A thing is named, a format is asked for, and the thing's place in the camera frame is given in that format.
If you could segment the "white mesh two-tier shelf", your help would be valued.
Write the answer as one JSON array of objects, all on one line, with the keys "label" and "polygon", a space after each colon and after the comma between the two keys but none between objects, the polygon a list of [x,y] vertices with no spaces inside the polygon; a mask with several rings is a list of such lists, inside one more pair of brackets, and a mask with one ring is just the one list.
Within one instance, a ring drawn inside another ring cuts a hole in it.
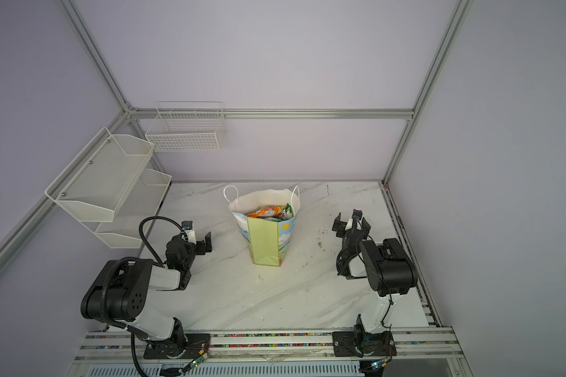
[{"label": "white mesh two-tier shelf", "polygon": [[150,167],[154,144],[101,129],[45,190],[111,249],[138,249],[140,222],[158,213],[171,175]]}]

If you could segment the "orange Fox's candy bag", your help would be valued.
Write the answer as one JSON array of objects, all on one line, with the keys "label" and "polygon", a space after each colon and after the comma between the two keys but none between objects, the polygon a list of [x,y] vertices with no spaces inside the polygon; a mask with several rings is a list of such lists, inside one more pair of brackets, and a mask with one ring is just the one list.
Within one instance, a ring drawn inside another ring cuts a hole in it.
[{"label": "orange Fox's candy bag", "polygon": [[247,214],[248,218],[276,218],[285,209],[284,206],[267,206]]}]

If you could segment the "green candy bag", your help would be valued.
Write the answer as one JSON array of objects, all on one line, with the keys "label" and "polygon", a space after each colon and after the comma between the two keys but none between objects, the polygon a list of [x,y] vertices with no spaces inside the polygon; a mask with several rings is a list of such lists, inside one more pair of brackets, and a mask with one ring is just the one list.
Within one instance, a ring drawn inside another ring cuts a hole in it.
[{"label": "green candy bag", "polygon": [[288,221],[294,216],[295,212],[290,204],[286,204],[284,207],[281,207],[281,212],[278,214],[278,218],[282,221]]}]

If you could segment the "floral paper gift bag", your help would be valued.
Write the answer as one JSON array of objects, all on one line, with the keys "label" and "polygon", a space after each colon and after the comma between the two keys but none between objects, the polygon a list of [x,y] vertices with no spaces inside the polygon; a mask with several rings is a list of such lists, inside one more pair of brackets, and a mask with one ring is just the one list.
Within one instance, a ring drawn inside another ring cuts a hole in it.
[{"label": "floral paper gift bag", "polygon": [[[241,196],[237,187],[228,185],[223,189],[223,196],[248,245],[252,263],[280,267],[301,209],[299,187],[265,189]],[[247,217],[247,214],[263,207],[286,204],[290,204],[295,212],[295,216],[288,221],[282,221],[278,217]]]}]

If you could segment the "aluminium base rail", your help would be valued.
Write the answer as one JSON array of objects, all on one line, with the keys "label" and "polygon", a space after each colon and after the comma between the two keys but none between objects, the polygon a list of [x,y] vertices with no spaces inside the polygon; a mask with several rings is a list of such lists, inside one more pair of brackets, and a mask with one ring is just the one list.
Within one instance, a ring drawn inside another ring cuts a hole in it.
[{"label": "aluminium base rail", "polygon": [[356,356],[351,336],[328,329],[212,331],[207,346],[194,342],[182,359],[146,360],[149,347],[122,331],[86,336],[69,376],[471,376],[452,328],[396,328],[387,345]]}]

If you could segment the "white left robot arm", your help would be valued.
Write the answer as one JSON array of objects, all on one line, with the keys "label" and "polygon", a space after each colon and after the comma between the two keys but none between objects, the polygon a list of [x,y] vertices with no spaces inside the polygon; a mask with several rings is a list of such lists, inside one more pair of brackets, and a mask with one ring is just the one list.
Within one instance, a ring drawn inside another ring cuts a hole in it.
[{"label": "white left robot arm", "polygon": [[145,360],[194,360],[208,356],[209,334],[186,334],[181,320],[148,301],[148,294],[187,289],[198,255],[212,251],[212,234],[204,240],[179,235],[166,248],[167,265],[125,257],[108,261],[81,302],[84,318],[130,332],[146,344]]}]

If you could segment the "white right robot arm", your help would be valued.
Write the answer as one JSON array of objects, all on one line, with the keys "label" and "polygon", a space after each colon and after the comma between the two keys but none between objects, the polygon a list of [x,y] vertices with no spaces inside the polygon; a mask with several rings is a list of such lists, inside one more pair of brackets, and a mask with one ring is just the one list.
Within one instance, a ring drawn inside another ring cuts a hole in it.
[{"label": "white right robot arm", "polygon": [[397,355],[391,315],[410,289],[417,287],[418,274],[399,240],[377,243],[370,230],[360,210],[354,210],[348,221],[340,215],[333,221],[332,231],[342,240],[336,256],[337,275],[348,281],[365,280],[377,299],[373,309],[357,315],[352,330],[332,334],[333,352],[338,358],[383,357],[389,361]]}]

